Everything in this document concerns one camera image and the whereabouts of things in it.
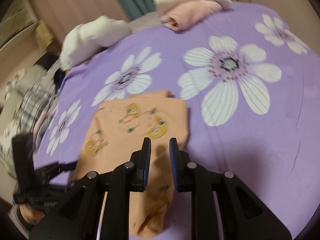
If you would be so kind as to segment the person left hand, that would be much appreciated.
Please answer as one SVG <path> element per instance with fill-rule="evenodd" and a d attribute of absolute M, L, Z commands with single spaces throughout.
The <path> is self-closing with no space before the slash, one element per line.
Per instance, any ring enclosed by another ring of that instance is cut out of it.
<path fill-rule="evenodd" d="M 45 217 L 44 212 L 33 209 L 27 204 L 20 204 L 19 209 L 23 219 L 30 225 L 37 225 Z"/>

